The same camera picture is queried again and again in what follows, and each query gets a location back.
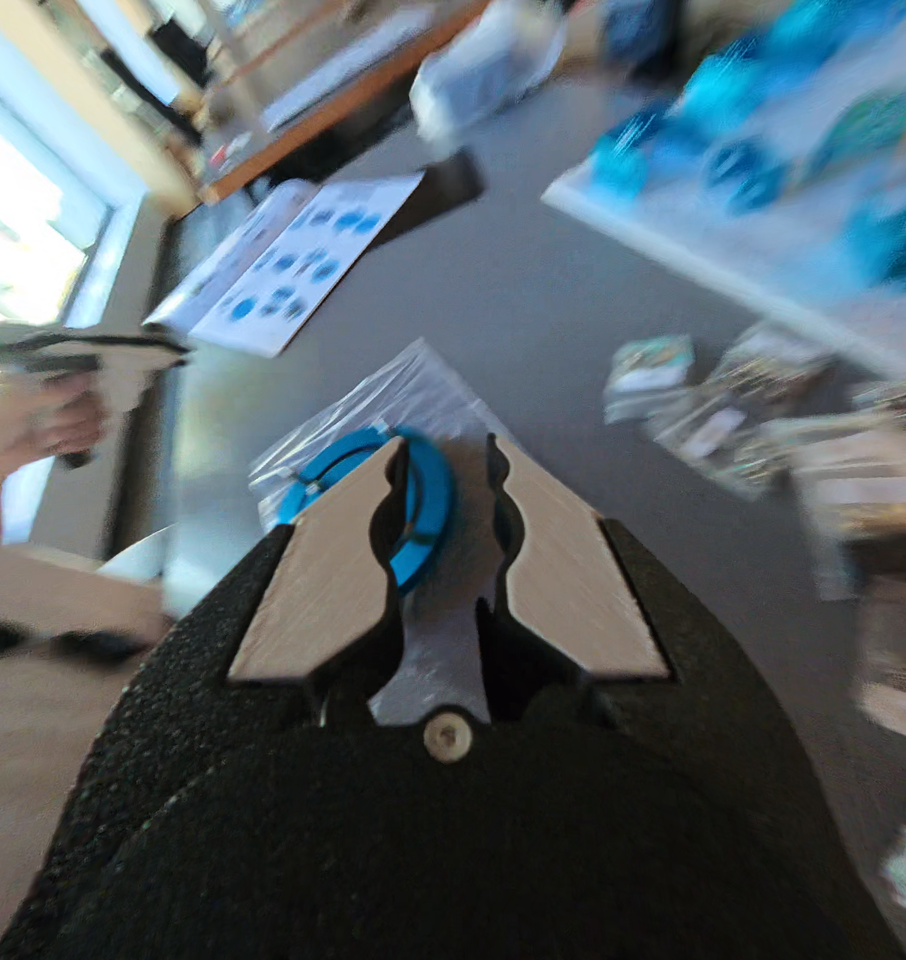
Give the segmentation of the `bright window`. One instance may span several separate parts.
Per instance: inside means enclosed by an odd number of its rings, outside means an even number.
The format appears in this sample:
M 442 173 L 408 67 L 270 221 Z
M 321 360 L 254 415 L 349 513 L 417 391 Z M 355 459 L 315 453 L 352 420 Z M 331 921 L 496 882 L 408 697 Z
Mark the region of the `bright window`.
M 61 322 L 113 214 L 0 99 L 0 323 Z

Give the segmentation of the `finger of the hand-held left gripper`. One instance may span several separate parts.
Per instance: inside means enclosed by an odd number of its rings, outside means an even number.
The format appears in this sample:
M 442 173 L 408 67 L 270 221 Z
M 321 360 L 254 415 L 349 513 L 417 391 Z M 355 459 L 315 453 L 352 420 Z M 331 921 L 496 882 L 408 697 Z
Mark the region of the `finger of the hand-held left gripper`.
M 183 366 L 188 349 L 156 337 L 99 335 L 99 368 L 85 373 L 58 376 L 32 374 L 44 383 L 69 378 L 86 378 L 101 398 L 107 413 L 129 413 L 137 408 L 143 394 L 159 374 Z

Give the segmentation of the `wood-edged grey desk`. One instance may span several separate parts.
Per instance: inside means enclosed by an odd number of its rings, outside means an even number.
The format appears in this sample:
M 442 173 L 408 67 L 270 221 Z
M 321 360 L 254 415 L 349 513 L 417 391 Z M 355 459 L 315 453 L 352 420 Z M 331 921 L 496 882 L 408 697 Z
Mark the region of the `wood-edged grey desk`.
M 271 132 L 265 108 L 328 57 L 400 8 L 436 6 L 432 25 L 284 126 Z M 197 195 L 219 202 L 264 176 L 310 142 L 369 114 L 481 17 L 489 2 L 269 2 L 244 31 L 215 27 L 217 82 L 204 95 L 203 167 Z

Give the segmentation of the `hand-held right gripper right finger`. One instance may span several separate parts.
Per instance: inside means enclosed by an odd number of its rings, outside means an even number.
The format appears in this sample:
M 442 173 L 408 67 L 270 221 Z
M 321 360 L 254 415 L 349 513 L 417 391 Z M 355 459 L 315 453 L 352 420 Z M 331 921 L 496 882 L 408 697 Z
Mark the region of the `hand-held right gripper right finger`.
M 668 679 L 600 514 L 505 436 L 487 436 L 486 470 L 503 555 L 497 617 L 591 680 Z

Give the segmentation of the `person's left hand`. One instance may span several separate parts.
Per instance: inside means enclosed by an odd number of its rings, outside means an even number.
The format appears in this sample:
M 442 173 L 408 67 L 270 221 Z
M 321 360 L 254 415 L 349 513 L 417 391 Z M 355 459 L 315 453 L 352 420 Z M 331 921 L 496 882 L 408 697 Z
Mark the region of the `person's left hand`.
M 2 492 L 20 469 L 94 448 L 107 415 L 91 373 L 46 380 L 0 373 L 0 536 Z

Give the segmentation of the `blue round metal base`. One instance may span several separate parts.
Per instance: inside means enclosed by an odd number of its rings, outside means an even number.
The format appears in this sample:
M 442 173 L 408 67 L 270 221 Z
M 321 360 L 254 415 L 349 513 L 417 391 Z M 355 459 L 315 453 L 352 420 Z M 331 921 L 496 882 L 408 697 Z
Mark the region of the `blue round metal base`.
M 292 473 L 277 522 L 290 524 L 337 483 L 358 469 L 388 440 L 400 437 L 409 454 L 406 514 L 390 565 L 401 596 L 423 581 L 444 548 L 456 510 L 454 473 L 447 456 L 422 431 L 407 424 L 365 426 L 327 444 Z

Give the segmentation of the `black flat plate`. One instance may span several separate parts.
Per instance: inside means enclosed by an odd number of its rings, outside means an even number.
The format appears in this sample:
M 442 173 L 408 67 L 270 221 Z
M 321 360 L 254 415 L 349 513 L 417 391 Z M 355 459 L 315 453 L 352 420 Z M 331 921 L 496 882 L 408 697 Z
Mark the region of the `black flat plate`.
M 470 149 L 431 162 L 421 173 L 418 186 L 372 241 L 372 250 L 476 202 L 486 189 L 486 179 Z

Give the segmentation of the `pile of small screw bags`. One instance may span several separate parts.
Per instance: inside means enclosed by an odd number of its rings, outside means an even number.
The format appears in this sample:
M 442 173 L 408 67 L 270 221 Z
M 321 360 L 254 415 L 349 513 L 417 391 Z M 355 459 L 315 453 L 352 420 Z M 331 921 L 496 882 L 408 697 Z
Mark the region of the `pile of small screw bags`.
M 626 343 L 603 390 L 609 425 L 650 440 L 728 498 L 745 503 L 730 563 L 716 549 L 721 510 L 683 555 L 742 603 L 763 651 L 787 656 L 809 691 L 824 681 L 826 614 L 850 618 L 838 658 L 852 707 L 906 740 L 906 380 L 855 385 L 843 413 L 790 417 L 832 373 L 826 347 L 758 323 L 693 383 L 687 336 Z

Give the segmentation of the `large clear plastic bag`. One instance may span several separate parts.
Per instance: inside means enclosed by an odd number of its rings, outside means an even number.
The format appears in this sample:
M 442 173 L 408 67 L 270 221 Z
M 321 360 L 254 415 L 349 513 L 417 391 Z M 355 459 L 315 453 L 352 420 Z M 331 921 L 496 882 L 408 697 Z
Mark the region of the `large clear plastic bag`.
M 481 722 L 490 719 L 484 692 L 478 628 L 479 598 L 492 599 L 502 552 L 496 542 L 495 501 L 487 480 L 490 434 L 509 437 L 470 385 L 423 340 L 363 379 L 262 454 L 250 471 L 265 532 L 278 522 L 279 501 L 328 444 L 366 426 L 411 426 L 446 456 L 457 504 L 435 564 L 399 599 L 404 654 L 397 672 L 373 697 L 382 725 L 406 725 L 454 707 Z

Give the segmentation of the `printed instruction leaflet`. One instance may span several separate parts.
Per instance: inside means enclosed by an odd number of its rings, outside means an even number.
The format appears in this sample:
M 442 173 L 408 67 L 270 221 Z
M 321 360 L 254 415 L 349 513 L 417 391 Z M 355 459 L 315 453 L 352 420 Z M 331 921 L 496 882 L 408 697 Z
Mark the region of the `printed instruction leaflet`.
M 398 214 L 424 173 L 285 181 L 168 294 L 146 328 L 273 358 Z

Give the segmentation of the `white plastic bag with box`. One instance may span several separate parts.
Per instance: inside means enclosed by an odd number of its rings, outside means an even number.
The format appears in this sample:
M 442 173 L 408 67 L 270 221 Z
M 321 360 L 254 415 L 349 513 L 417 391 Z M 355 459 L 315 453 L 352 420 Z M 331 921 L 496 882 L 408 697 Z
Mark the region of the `white plastic bag with box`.
M 550 75 L 567 39 L 562 2 L 495 1 L 428 55 L 409 92 L 419 136 L 451 143 L 519 102 Z

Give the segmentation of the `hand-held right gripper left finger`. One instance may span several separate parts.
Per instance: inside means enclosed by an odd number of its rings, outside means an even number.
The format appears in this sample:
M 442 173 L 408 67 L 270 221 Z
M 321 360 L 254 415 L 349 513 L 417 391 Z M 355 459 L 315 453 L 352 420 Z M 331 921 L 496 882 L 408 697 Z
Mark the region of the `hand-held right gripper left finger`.
M 391 554 L 406 523 L 408 443 L 390 438 L 303 510 L 228 670 L 232 684 L 385 685 L 404 633 Z

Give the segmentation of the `flat white foam sheet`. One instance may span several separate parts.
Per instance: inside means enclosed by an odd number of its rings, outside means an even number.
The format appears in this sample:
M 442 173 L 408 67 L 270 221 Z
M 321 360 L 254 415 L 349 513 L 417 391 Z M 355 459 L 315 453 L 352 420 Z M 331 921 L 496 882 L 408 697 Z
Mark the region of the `flat white foam sheet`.
M 906 378 L 906 2 L 793 2 L 618 120 L 543 202 Z

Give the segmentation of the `white printed paper strip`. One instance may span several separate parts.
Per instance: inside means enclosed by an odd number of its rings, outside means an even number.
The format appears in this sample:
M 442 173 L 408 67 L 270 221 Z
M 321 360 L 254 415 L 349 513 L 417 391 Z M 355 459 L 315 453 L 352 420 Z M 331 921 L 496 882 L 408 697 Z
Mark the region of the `white printed paper strip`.
M 266 129 L 269 132 L 278 130 L 347 82 L 386 60 L 406 43 L 420 37 L 432 25 L 436 12 L 437 7 L 432 4 L 400 7 L 375 29 L 328 56 L 265 107 L 262 122 Z

